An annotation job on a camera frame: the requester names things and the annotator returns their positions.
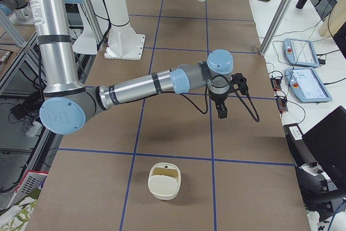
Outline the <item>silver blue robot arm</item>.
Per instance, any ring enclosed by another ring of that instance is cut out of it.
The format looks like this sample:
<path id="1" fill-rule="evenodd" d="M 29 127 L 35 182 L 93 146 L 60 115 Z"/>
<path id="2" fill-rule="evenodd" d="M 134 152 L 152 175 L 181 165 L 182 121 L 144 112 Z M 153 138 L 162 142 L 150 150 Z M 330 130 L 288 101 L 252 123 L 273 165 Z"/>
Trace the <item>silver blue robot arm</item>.
<path id="1" fill-rule="evenodd" d="M 208 88 L 219 118 L 226 118 L 224 101 L 233 79 L 230 52 L 214 50 L 206 61 L 197 65 L 182 65 L 108 87 L 88 88 L 78 79 L 66 0 L 29 1 L 46 75 L 45 100 L 39 116 L 43 125 L 53 133 L 72 134 L 113 105 L 134 102 L 167 90 L 183 94 L 200 87 Z"/>

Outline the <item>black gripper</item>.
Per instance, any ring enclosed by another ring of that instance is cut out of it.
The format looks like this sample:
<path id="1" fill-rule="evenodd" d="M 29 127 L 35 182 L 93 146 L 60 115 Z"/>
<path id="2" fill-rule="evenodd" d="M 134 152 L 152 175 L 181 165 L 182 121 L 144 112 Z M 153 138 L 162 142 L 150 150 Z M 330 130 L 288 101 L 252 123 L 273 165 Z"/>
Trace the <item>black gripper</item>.
<path id="1" fill-rule="evenodd" d="M 218 112 L 218 118 L 224 119 L 228 116 L 228 110 L 225 106 L 225 100 L 228 98 L 228 93 L 217 94 L 209 91 L 210 98 L 214 101 L 216 110 Z"/>

